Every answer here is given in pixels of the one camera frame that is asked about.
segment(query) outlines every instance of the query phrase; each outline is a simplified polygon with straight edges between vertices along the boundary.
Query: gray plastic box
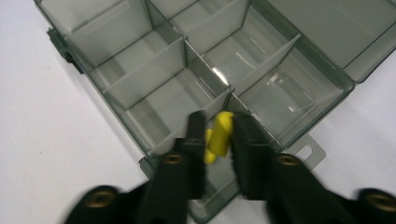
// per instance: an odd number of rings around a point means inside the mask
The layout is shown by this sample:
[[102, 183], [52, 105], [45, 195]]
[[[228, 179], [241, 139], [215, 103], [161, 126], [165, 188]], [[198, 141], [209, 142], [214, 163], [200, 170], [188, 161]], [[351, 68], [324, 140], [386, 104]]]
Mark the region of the gray plastic box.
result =
[[[187, 116], [252, 114], [276, 150], [318, 148], [307, 132], [396, 48], [390, 0], [35, 0], [60, 53], [92, 81], [140, 146], [156, 155]], [[306, 161], [314, 166], [316, 152]], [[205, 223], [238, 193], [229, 158], [207, 165]]]

